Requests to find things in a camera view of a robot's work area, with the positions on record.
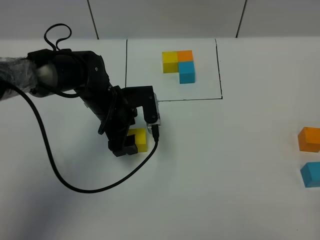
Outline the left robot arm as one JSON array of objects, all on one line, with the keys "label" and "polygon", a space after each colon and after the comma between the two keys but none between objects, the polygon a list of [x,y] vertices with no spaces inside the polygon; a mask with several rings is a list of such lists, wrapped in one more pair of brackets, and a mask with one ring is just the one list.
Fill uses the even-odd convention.
[{"label": "left robot arm", "polygon": [[108,148],[117,156],[138,153],[129,135],[137,110],[119,86],[112,86],[100,55],[92,51],[42,49],[25,58],[0,60],[0,98],[30,93],[37,98],[58,95],[81,98],[100,120],[98,133],[106,134]]}]

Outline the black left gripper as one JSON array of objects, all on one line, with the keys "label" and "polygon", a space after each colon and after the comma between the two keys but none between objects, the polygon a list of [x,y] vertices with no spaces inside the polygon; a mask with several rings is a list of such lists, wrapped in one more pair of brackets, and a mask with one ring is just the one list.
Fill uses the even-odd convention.
[{"label": "black left gripper", "polygon": [[135,134],[128,135],[130,126],[135,124],[137,110],[129,107],[119,86],[89,87],[82,92],[82,100],[100,120],[98,133],[106,134],[108,148],[116,157],[138,153]]}]

